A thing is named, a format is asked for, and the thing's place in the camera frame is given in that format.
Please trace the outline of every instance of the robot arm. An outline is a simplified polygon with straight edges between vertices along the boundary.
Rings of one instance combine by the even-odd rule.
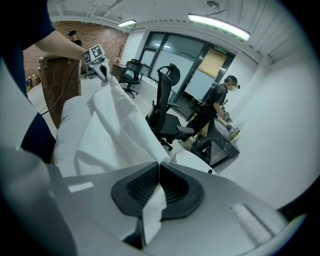
[[[100,44],[97,44],[83,54],[85,69],[93,69],[96,76],[103,82],[110,80],[109,60]]]

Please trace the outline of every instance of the chair headrest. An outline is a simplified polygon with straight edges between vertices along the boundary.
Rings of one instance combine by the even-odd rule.
[[[160,75],[160,70],[167,68],[166,75],[171,79],[171,86],[175,86],[180,81],[180,70],[175,64],[170,63],[169,66],[160,67],[157,72]]]
[[[177,68],[177,66],[175,64],[170,63],[169,64],[169,74],[168,76],[171,79],[172,85],[171,86],[175,86],[177,83],[179,83],[180,81],[180,70],[179,68]]]

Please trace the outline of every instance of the dark blue fabric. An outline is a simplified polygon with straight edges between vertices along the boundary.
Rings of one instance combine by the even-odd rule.
[[[19,9],[15,20],[2,22],[3,35],[6,34],[6,37],[2,42],[1,55],[17,86],[28,97],[23,50],[45,38],[55,29],[49,18],[46,0],[32,1],[32,3],[25,1],[25,3],[19,3],[15,8]],[[38,114],[31,123],[21,147],[38,155],[45,163],[49,163],[55,143],[56,140],[45,120]]]

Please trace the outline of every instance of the person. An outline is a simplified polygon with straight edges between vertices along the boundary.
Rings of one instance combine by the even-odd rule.
[[[226,119],[225,113],[221,109],[222,103],[225,101],[228,91],[236,91],[240,86],[234,75],[229,75],[224,83],[218,84],[204,102],[199,113],[192,119],[186,127],[192,128],[194,134],[186,135],[185,139],[179,140],[182,146],[189,147],[189,143],[184,143],[191,136],[200,132],[208,123],[214,125],[214,118],[218,114],[223,120]]]
[[[21,2],[15,22],[3,26],[3,30],[6,39],[2,42],[1,57],[16,85],[27,98],[23,50],[35,45],[46,53],[81,60],[82,63],[84,61],[83,53],[86,50],[69,41],[52,26],[46,0],[37,1],[36,4]],[[55,143],[44,118],[38,113],[29,126],[21,147],[36,154],[45,163],[50,163]]]
[[[67,36],[69,36],[70,41],[82,47],[82,42],[77,38],[77,31],[71,30]]]

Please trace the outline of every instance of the red brick wall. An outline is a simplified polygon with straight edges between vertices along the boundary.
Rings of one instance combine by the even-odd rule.
[[[78,21],[61,21],[54,23],[53,26],[64,36],[71,30],[75,30],[77,38],[82,41],[82,47],[85,49],[101,44],[110,63],[118,57],[120,47],[123,45],[120,54],[121,59],[129,35],[112,27]],[[34,45],[23,51],[26,78],[33,74],[38,75],[39,57],[45,54]]]

